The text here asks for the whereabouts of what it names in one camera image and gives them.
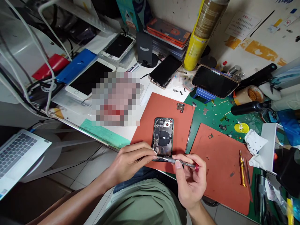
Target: screwdriver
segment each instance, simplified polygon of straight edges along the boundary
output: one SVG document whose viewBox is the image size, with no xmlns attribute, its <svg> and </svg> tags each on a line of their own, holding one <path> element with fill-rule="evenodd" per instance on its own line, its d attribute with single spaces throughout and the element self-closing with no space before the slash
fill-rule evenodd
<svg viewBox="0 0 300 225">
<path fill-rule="evenodd" d="M 157 156 L 157 157 L 162 158 L 163 160 L 166 160 L 166 161 L 168 161 L 170 163 L 174 163 L 174 164 L 175 164 L 175 161 L 177 160 L 177 159 L 166 158 L 166 157 L 161 157 L 161 156 Z M 182 165 L 189 166 L 189 167 L 194 167 L 196 172 L 199 171 L 199 165 L 197 163 L 194 165 L 194 164 L 190 164 L 190 163 L 187 163 L 187 162 L 184 162 L 184 161 L 181 161 L 181 160 L 179 160 L 179 162 L 181 162 Z"/>
</svg>

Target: phone stand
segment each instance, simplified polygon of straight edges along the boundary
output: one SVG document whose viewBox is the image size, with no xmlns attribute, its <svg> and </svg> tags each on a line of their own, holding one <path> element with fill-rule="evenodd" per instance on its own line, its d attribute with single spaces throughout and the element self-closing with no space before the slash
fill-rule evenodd
<svg viewBox="0 0 300 225">
<path fill-rule="evenodd" d="M 211 102 L 212 100 L 215 100 L 216 99 L 216 96 L 211 94 L 211 93 L 208 93 L 207 91 L 201 89 L 201 88 L 197 88 L 196 90 L 196 94 L 194 95 L 193 98 L 196 98 L 197 96 L 200 96 L 204 99 L 206 99 L 207 101 L 204 102 L 204 104 L 207 104 L 208 102 Z"/>
<path fill-rule="evenodd" d="M 152 38 L 145 33 L 137 33 L 137 62 L 141 66 L 154 68 L 158 63 L 158 56 L 152 53 Z"/>
</svg>

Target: white laptop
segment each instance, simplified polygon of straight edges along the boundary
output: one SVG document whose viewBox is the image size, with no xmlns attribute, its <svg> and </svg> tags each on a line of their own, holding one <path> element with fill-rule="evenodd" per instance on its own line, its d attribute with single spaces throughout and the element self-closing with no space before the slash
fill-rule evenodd
<svg viewBox="0 0 300 225">
<path fill-rule="evenodd" d="M 44 154 L 51 142 L 27 130 L 1 126 L 0 200 Z"/>
</svg>

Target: disassembled iphone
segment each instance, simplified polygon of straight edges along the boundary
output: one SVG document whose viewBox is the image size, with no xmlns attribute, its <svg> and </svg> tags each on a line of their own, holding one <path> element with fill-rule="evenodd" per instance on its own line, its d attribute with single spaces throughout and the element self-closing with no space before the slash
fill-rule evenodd
<svg viewBox="0 0 300 225">
<path fill-rule="evenodd" d="M 172 118 L 155 118 L 152 149 L 158 156 L 172 157 L 174 120 Z M 163 159 L 153 161 L 166 162 Z"/>
<path fill-rule="evenodd" d="M 96 88 L 96 83 L 100 82 L 100 78 L 104 78 L 105 73 L 116 70 L 117 68 L 112 64 L 103 59 L 97 59 L 66 86 L 66 91 L 83 100 L 88 99 L 92 94 L 92 89 Z"/>
<path fill-rule="evenodd" d="M 192 79 L 192 85 L 219 98 L 225 98 L 239 86 L 239 82 L 222 72 L 200 65 Z"/>
<path fill-rule="evenodd" d="M 120 33 L 107 48 L 101 51 L 101 54 L 115 61 L 122 59 L 135 42 L 135 38 L 124 33 Z"/>
<path fill-rule="evenodd" d="M 166 89 L 171 79 L 182 66 L 182 62 L 176 59 L 174 56 L 169 55 L 162 61 L 150 74 L 150 82 L 159 86 L 162 89 Z"/>
</svg>

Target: tiled floor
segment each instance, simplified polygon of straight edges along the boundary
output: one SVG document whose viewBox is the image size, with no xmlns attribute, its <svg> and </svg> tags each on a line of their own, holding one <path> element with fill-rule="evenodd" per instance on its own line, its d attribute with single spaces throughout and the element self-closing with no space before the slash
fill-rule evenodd
<svg viewBox="0 0 300 225">
<path fill-rule="evenodd" d="M 73 132 L 68 134 L 64 140 L 75 139 L 85 140 L 86 137 L 79 132 Z M 73 190 L 78 190 L 86 187 L 92 182 L 99 174 L 101 174 L 107 167 L 111 165 L 117 156 L 117 151 L 106 147 L 98 142 L 91 142 L 87 144 L 76 145 L 69 147 L 69 151 L 61 154 L 57 162 L 52 166 L 53 168 L 58 168 L 67 163 L 74 163 L 82 159 L 90 157 L 96 150 L 98 151 L 93 155 L 93 161 L 85 162 L 79 166 L 70 168 L 61 173 L 51 175 L 50 177 L 61 184 L 70 187 Z M 90 217 L 87 219 L 84 225 L 93 225 L 99 218 L 104 214 L 106 206 L 111 199 L 113 194 L 113 189 L 110 189 L 102 197 L 95 210 L 92 212 Z M 217 225 L 255 225 L 252 221 L 248 220 L 246 217 L 241 216 L 234 211 L 219 205 L 217 207 L 210 207 L 204 204 L 204 207 L 215 220 Z M 187 216 L 187 224 L 191 225 L 191 219 L 189 215 Z"/>
</svg>

